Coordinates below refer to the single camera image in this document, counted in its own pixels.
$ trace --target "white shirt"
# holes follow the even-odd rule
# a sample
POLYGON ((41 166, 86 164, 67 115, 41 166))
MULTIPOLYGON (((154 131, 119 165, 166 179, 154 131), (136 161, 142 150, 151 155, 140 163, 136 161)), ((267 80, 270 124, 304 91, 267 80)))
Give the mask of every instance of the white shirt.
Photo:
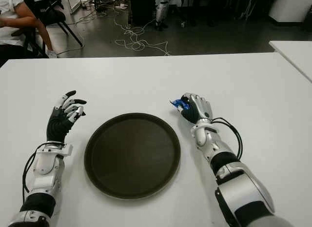
MULTIPOLYGON (((15 13, 14 7, 24 2, 24 0, 0 0, 1 17, 16 19, 19 16, 15 13)), ((12 37, 11 34, 17 31, 18 28, 3 27, 0 28, 0 45, 20 45, 23 46, 24 38, 12 37)))

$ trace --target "white sneaker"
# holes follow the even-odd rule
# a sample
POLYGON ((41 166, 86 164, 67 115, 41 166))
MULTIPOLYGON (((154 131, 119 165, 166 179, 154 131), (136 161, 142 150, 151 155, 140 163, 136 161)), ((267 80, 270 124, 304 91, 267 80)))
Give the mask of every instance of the white sneaker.
POLYGON ((49 59, 56 59, 58 55, 53 50, 47 50, 47 56, 49 59))

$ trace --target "robotic arm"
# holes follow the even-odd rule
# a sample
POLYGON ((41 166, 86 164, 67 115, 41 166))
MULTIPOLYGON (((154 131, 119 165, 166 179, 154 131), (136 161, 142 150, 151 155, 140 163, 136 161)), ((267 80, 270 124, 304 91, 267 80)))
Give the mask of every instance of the robotic arm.
POLYGON ((274 216, 273 200, 267 189, 221 140, 212 124, 209 102, 186 93, 172 104, 185 119, 195 123, 191 134, 216 177, 215 196, 229 226, 291 227, 289 222, 274 216))
MULTIPOLYGON (((72 145, 64 144, 65 136, 72 128, 76 120, 85 115, 83 106, 76 104, 86 104, 84 100, 69 100, 76 91, 71 91, 62 96, 53 108, 47 126, 47 142, 39 146, 32 155, 33 159, 37 155, 34 164, 34 181, 31 190, 24 200, 9 227, 49 227, 50 218, 53 215, 57 196, 61 188, 61 178, 64 171, 63 158, 71 155, 72 145)), ((24 188, 28 191, 25 184, 27 171, 23 174, 23 193, 24 188)))

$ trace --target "white table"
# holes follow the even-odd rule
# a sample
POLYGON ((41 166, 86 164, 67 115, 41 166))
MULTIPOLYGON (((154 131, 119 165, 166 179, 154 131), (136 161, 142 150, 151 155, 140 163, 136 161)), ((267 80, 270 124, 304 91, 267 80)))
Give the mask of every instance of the white table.
POLYGON ((312 82, 312 41, 270 41, 269 44, 312 82))
MULTIPOLYGON (((311 226, 312 85, 278 53, 144 58, 15 60, 0 69, 0 225, 21 205, 21 174, 45 129, 55 100, 69 90, 88 100, 86 117, 66 138, 58 227, 226 226, 215 199, 211 169, 196 150, 191 124, 169 104, 190 91, 239 130, 245 162, 271 193, 276 213, 294 226, 311 226), (165 190, 138 201, 98 191, 84 172, 91 134, 129 112, 156 115, 176 131, 180 170, 165 190)), ((220 126, 233 150, 235 136, 220 126)))

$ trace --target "robot forearm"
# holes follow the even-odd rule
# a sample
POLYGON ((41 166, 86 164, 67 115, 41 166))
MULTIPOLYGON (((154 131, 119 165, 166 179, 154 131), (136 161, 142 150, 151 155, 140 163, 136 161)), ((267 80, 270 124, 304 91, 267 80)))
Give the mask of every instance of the robot forearm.
POLYGON ((291 227, 273 215, 274 205, 269 192, 221 140, 210 120, 199 120, 191 132, 197 149, 202 151, 216 177, 215 196, 230 226, 291 227))
POLYGON ((71 145, 47 144, 37 150, 34 164, 34 181, 20 212, 13 218, 9 227, 32 226, 48 227, 53 215, 57 196, 60 192, 61 177, 64 171, 63 157, 72 152, 71 145))

